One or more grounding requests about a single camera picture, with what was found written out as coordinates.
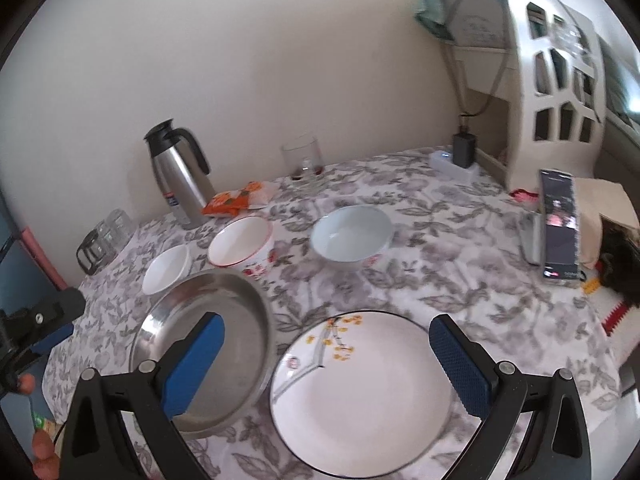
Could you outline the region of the person's left hand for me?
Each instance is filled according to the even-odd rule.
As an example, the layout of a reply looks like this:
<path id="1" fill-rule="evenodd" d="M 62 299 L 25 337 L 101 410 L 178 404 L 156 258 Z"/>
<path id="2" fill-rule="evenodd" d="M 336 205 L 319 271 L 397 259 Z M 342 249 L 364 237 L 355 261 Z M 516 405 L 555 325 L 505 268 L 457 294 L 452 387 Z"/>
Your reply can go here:
<path id="1" fill-rule="evenodd" d="M 24 374 L 18 380 L 18 391 L 30 396 L 36 388 L 35 377 Z M 53 441 L 42 429 L 36 429 L 32 437 L 32 452 L 35 459 L 32 469 L 40 480 L 56 480 L 60 478 L 60 458 L 55 453 Z"/>

